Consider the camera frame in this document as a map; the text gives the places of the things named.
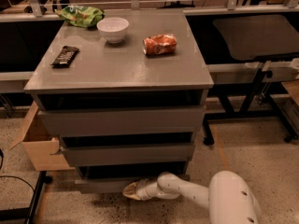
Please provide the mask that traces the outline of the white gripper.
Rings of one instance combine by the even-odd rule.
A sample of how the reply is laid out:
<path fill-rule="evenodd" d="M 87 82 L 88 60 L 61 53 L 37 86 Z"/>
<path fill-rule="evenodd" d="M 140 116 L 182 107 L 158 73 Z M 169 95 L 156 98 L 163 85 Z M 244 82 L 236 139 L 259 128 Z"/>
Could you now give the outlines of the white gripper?
<path fill-rule="evenodd" d="M 122 195 L 136 201 L 149 200 L 152 198 L 150 194 L 150 184 L 149 179 L 142 179 L 137 183 L 133 182 L 123 189 Z"/>

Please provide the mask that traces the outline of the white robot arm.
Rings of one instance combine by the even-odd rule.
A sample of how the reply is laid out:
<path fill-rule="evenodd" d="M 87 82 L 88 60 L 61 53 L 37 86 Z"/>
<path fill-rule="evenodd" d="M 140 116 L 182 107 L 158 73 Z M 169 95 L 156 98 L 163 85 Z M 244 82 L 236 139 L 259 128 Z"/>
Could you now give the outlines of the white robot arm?
<path fill-rule="evenodd" d="M 204 187 L 164 172 L 155 180 L 141 179 L 129 184 L 122 194 L 130 199 L 176 199 L 179 196 L 209 211 L 211 224 L 259 224 L 262 210 L 245 180 L 230 171 L 213 175 Z"/>

